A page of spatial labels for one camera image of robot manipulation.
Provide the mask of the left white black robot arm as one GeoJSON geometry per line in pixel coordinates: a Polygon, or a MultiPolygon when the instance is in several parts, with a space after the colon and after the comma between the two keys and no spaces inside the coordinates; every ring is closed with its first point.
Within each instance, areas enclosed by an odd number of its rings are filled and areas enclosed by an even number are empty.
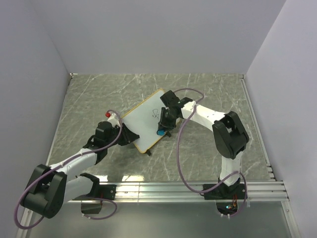
{"type": "Polygon", "coordinates": [[[139,138],[125,124],[100,122],[95,133],[75,155],[54,165],[36,166],[20,205],[45,218],[52,218],[69,200],[83,196],[88,199],[103,198],[99,178],[84,170],[98,164],[107,155],[109,147],[125,146],[139,138]]]}

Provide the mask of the yellow framed whiteboard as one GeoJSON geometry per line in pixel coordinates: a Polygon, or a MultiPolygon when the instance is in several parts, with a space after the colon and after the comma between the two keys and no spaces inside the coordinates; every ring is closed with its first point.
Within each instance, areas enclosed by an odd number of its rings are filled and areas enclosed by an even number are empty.
{"type": "Polygon", "coordinates": [[[161,108],[164,107],[160,99],[163,94],[164,90],[158,89],[121,117],[122,122],[140,136],[133,144],[142,154],[146,154],[163,137],[157,135],[161,108]]]}

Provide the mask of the blue whiteboard eraser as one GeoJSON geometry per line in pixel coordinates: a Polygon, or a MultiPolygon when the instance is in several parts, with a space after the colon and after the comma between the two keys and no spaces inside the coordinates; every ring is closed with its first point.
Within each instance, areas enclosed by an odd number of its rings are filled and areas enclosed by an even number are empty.
{"type": "Polygon", "coordinates": [[[164,136],[165,134],[166,134],[165,130],[158,130],[157,131],[157,135],[159,135],[159,136],[164,136]]]}

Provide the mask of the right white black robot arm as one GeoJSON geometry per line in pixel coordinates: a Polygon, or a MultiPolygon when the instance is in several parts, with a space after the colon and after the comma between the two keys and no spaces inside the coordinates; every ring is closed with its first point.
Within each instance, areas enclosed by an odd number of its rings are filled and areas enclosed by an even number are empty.
{"type": "Polygon", "coordinates": [[[228,113],[214,111],[199,104],[199,100],[179,99],[169,90],[161,96],[164,107],[161,109],[157,135],[166,135],[176,127],[178,119],[183,125],[196,122],[209,129],[214,136],[215,146],[221,155],[221,172],[218,183],[199,193],[216,200],[235,199],[239,192],[246,192],[240,186],[241,158],[249,142],[249,136],[234,111],[228,113]]]}

